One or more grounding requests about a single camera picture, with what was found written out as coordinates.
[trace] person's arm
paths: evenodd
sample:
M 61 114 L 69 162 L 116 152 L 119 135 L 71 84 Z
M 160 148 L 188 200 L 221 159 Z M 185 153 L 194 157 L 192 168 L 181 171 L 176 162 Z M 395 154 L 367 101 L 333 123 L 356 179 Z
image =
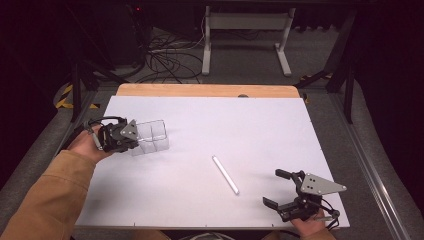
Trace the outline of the person's arm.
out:
M 95 166 L 109 155 L 99 151 L 92 136 L 83 131 L 31 187 L 0 239 L 69 240 Z
M 314 218 L 324 217 L 324 211 L 319 210 L 318 214 L 306 221 L 293 219 L 291 223 L 299 231 L 301 240 L 335 240 L 334 236 L 325 227 L 324 221 L 316 221 Z

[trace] white metal frame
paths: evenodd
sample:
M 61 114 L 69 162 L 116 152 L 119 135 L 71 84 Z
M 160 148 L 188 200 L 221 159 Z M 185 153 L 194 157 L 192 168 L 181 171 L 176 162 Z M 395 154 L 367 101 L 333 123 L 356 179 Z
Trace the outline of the white metal frame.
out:
M 275 43 L 275 50 L 280 60 L 284 76 L 290 77 L 291 70 L 284 53 L 291 24 L 294 18 L 295 8 L 288 13 L 278 14 L 252 14 L 252 13 L 215 13 L 206 7 L 205 13 L 205 48 L 203 52 L 202 74 L 208 75 L 211 59 L 211 29 L 266 29 L 284 30 L 282 39 Z

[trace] metal bracket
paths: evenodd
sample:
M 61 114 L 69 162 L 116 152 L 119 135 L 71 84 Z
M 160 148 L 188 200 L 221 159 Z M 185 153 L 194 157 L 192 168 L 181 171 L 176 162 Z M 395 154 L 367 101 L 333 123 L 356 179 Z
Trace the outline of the metal bracket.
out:
M 138 138 L 138 130 L 137 130 L 137 124 L 135 122 L 135 119 L 131 120 L 130 123 L 128 123 L 127 126 L 125 126 L 121 130 L 121 135 L 124 137 L 127 137 L 129 139 L 132 139 L 134 141 L 137 141 Z
M 303 180 L 302 187 L 300 191 L 303 193 L 309 193 L 312 195 L 326 195 L 329 193 L 336 193 L 346 191 L 346 186 L 340 185 L 338 183 L 329 181 L 322 177 L 307 173 L 305 179 Z

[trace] gray carpet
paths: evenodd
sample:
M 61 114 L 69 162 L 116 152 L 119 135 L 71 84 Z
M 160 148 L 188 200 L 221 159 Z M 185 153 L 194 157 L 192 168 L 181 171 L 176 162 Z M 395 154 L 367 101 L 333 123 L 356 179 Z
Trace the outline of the gray carpet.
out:
M 273 44 L 278 42 L 279 32 L 260 33 L 254 40 L 244 40 L 233 34 L 216 34 L 212 40 L 212 58 L 210 74 L 199 76 L 198 81 L 208 84 L 266 84 L 293 85 L 303 75 L 312 75 L 324 67 L 331 47 L 337 38 L 337 32 L 329 30 L 308 30 L 299 33 L 295 30 L 289 35 L 286 55 L 293 76 L 284 77 Z M 189 51 L 202 57 L 202 47 Z M 179 56 L 182 63 L 197 72 L 201 69 L 199 61 L 189 56 Z M 117 74 L 128 69 L 120 69 Z M 136 82 L 151 70 L 144 68 L 139 74 L 129 78 Z M 175 83 L 168 78 L 164 82 Z M 195 78 L 183 82 L 196 83 Z M 361 168 L 358 150 L 346 129 L 345 119 L 338 112 L 337 101 L 343 99 L 343 91 L 327 94 L 323 86 L 327 80 L 319 80 L 301 93 L 306 93 L 306 107 L 321 143 L 324 155 L 336 182 L 348 186 L 348 191 L 340 194 L 351 227 L 334 230 L 337 239 L 394 239 L 385 221 L 384 215 L 376 201 L 375 192 Z M 118 85 L 114 82 L 101 82 L 93 102 L 100 104 L 100 109 L 89 109 L 85 119 L 102 116 L 110 96 L 115 94 Z M 28 188 L 36 181 L 53 158 L 69 128 L 72 110 L 59 109 L 58 114 L 46 127 L 32 148 L 28 151 L 9 182 L 0 192 L 0 232 L 3 231 L 10 216 L 18 208 Z M 424 222 L 412 198 L 402 185 L 392 168 L 372 124 L 365 100 L 359 85 L 355 85 L 351 126 L 362 143 L 363 151 L 371 160 L 389 194 L 397 213 L 411 239 L 424 239 Z M 89 239 L 131 239 L 130 230 L 118 229 L 76 229 L 77 240 Z M 237 239 L 253 238 L 251 233 L 238 233 Z M 283 235 L 282 239 L 293 239 Z

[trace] person's hand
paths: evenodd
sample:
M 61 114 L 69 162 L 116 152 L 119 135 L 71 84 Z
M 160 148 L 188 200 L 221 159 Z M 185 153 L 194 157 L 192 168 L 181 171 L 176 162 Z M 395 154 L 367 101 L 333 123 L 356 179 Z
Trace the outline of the person's hand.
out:
M 94 133 L 97 134 L 99 129 L 100 125 L 94 126 Z M 68 147 L 68 150 L 90 158 L 95 164 L 100 162 L 102 159 L 112 155 L 112 152 L 107 153 L 105 151 L 99 150 L 94 143 L 93 136 L 91 136 L 91 134 L 89 134 L 89 132 L 86 130 L 82 131 L 74 139 L 74 141 L 72 141 Z
M 315 218 L 321 218 L 321 217 L 324 217 L 324 211 L 320 208 L 317 215 L 312 216 L 308 220 L 302 221 L 302 219 L 297 218 L 297 219 L 291 220 L 291 223 L 299 231 L 299 235 L 301 237 L 307 237 L 325 228 L 324 221 L 315 220 Z

